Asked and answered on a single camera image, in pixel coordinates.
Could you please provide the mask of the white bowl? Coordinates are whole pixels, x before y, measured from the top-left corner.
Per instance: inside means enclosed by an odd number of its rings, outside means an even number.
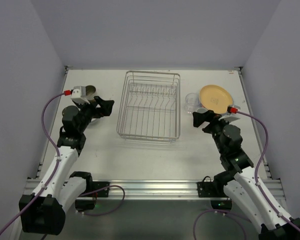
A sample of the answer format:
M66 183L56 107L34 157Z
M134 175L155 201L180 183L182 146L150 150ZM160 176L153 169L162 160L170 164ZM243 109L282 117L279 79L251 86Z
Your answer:
M94 118L94 119L90 122L90 125L93 126L93 125L97 124L99 120L100 120L99 118Z

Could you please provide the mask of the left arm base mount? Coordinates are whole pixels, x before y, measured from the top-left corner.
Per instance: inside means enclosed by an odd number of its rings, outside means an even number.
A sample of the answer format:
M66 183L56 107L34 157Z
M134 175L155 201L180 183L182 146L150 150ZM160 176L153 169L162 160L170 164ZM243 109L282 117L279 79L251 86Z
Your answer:
M97 205L97 200L102 198L107 198L109 196L109 188L110 183L108 181L93 181L91 182L87 189L83 192L83 194L90 193L92 191L96 191L102 188L105 188L101 191L92 193L90 195L85 196L87 199L77 199L74 203L75 209L79 212L93 210Z

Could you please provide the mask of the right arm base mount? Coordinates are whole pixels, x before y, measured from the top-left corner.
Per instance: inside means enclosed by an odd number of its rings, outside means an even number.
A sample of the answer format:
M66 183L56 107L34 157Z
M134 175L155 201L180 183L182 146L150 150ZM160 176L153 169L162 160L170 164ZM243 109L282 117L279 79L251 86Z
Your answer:
M210 176L205 176L203 180L196 183L197 194L199 198L209 198L210 205L216 210L228 210L233 207L232 200L225 195L217 181L212 180Z

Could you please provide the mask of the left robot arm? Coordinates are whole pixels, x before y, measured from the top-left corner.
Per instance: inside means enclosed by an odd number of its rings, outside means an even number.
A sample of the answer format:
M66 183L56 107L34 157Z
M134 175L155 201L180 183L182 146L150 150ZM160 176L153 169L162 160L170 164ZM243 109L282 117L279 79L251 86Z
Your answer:
M84 131L93 119L110 116L115 102L95 96L92 102L73 103L62 110L56 153L47 172L32 193L19 200L26 233L59 235L71 205L80 194L92 190L89 172L69 172L84 148Z

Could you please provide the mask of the pink mug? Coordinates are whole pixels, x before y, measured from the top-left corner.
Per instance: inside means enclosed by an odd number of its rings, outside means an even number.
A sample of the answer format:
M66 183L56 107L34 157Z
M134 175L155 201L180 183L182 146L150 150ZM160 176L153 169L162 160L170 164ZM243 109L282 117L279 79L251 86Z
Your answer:
M196 110L197 113L200 113L200 114L204 114L206 113L208 110L204 107L200 107Z

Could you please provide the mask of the clear drinking glass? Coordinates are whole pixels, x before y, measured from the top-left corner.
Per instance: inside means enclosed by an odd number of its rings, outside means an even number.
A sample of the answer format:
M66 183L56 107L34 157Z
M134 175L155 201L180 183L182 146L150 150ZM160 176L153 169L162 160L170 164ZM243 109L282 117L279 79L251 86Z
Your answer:
M195 112L200 106L197 93L188 93L185 97L185 110L188 114Z

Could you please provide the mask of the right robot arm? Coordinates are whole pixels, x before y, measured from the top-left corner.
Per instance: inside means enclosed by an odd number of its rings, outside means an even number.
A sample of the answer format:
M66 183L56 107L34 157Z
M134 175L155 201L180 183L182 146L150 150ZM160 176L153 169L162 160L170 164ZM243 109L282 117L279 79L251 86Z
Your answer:
M231 124L231 117L239 110L229 106L228 115L221 116L212 110L193 112L193 126L210 134L220 154L224 171L211 182L198 182L203 194L229 197L245 214L258 232L260 240L300 240L300 218L292 217L275 199L258 175L258 166L242 149L243 138L239 127Z

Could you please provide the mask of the yellow plate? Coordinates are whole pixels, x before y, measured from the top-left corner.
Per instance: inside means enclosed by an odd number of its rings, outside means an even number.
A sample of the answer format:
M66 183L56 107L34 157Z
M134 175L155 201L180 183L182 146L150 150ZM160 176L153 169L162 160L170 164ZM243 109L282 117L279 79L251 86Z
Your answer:
M199 100L204 108L221 115L225 114L228 106L234 103L233 98L228 91L213 84L201 88Z

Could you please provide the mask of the white and brown cup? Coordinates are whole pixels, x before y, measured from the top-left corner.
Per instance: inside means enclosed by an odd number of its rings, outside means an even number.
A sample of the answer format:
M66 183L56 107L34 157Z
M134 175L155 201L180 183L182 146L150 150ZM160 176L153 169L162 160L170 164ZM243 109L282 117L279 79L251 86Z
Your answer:
M94 85L87 85L85 87L85 98L89 101L89 102L94 102L95 101L95 96L97 96L97 89Z

